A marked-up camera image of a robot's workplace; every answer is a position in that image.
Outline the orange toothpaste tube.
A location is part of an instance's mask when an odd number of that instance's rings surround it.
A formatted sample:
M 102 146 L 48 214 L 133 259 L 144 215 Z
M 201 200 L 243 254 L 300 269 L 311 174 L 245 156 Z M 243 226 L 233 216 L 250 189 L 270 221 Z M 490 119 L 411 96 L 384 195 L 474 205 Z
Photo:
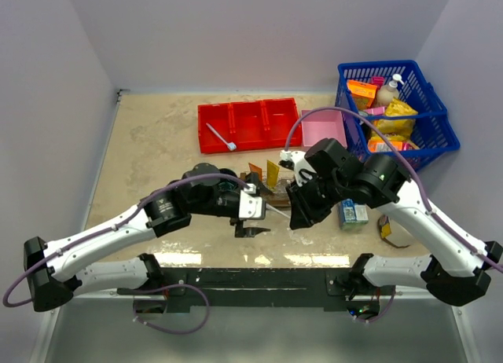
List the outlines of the orange toothpaste tube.
M 258 175 L 259 180 L 262 182 L 263 181 L 263 169 L 259 166 L 256 166 L 253 163 L 249 163 L 248 167 L 252 173 L 256 173 Z

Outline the yellow toothpaste tube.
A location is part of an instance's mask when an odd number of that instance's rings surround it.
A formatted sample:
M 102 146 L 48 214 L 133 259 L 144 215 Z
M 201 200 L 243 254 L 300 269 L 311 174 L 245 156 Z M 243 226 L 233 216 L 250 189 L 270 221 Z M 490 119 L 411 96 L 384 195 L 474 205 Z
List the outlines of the yellow toothpaste tube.
M 267 160 L 266 162 L 266 185 L 273 189 L 277 183 L 279 178 L 280 167 L 271 160 Z

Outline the white toothbrush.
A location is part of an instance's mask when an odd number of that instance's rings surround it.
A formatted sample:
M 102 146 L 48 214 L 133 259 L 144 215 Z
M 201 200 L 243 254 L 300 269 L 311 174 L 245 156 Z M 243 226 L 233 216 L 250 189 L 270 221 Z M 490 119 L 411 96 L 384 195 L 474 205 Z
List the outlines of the white toothbrush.
M 276 213 L 276 214 L 278 214 L 278 215 L 280 215 L 280 216 L 282 216 L 282 217 L 284 217 L 284 218 L 290 219 L 290 215 L 289 215 L 289 214 L 286 214 L 286 213 L 284 213 L 283 211 L 278 210 L 277 208 L 273 207 L 273 206 L 272 206 L 272 205 L 270 205 L 270 204 L 267 204 L 267 205 L 266 205 L 266 209 L 267 209 L 268 211 L 272 211 L 272 212 L 274 212 L 274 213 Z

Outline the dark green mug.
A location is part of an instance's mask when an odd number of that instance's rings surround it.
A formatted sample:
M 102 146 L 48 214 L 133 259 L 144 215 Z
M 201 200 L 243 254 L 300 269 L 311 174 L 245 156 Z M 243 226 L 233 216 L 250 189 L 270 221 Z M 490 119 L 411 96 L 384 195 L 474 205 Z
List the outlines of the dark green mug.
M 221 174 L 225 174 L 230 177 L 237 178 L 237 174 L 233 170 L 230 170 L 229 168 L 220 168 L 219 171 Z M 236 181 L 228 179 L 228 178 L 220 178 L 219 183 L 218 183 L 218 188 L 221 191 L 225 191 L 225 192 L 234 191 L 239 188 L 239 184 Z

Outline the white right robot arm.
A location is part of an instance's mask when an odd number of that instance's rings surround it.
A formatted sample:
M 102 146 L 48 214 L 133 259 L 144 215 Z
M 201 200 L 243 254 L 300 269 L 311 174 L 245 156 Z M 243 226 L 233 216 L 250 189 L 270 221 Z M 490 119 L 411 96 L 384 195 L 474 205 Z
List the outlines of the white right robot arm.
M 464 231 L 422 196 L 418 181 L 391 156 L 374 154 L 361 162 L 337 140 L 324 138 L 307 152 L 282 150 L 280 165 L 295 176 L 286 189 L 290 229 L 310 228 L 350 199 L 388 216 L 428 250 L 427 255 L 405 258 L 360 255 L 340 282 L 353 295 L 406 286 L 464 306 L 486 294 L 490 263 L 499 261 L 502 246 Z

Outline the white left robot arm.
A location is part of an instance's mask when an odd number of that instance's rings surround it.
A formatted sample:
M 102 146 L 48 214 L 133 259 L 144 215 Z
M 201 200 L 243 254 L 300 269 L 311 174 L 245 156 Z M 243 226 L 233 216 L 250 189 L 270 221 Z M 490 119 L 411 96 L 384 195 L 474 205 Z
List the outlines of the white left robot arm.
M 158 292 L 163 274 L 152 255 L 114 264 L 101 259 L 183 229 L 193 215 L 228 218 L 236 236 L 250 236 L 243 223 L 266 217 L 257 176 L 244 181 L 200 163 L 100 225 L 60 240 L 36 236 L 25 241 L 24 269 L 34 311 L 53 310 L 78 295 L 108 288 Z

